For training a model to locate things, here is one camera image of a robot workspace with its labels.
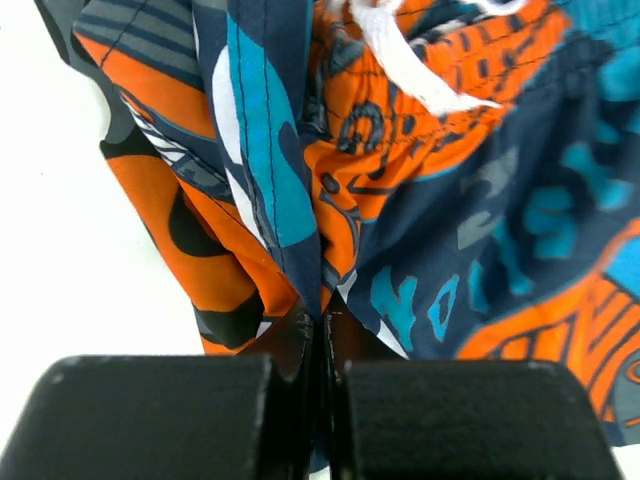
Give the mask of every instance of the drawstring cord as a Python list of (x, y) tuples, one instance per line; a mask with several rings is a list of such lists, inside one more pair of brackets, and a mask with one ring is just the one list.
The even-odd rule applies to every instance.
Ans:
[[(340, 12), (347, 0), (328, 0), (332, 12)], [(415, 55), (395, 21), (395, 13), (404, 0), (349, 0), (351, 15), (362, 31), (385, 74), (407, 95), (418, 100), (436, 117), (454, 112), (464, 112), (485, 106), (500, 108), (500, 104), (457, 93), (438, 75), (432, 72)], [(528, 0), (514, 0), (508, 4), (496, 4), (491, 0), (458, 0), (475, 4), (485, 14), (505, 16), (517, 13)]]

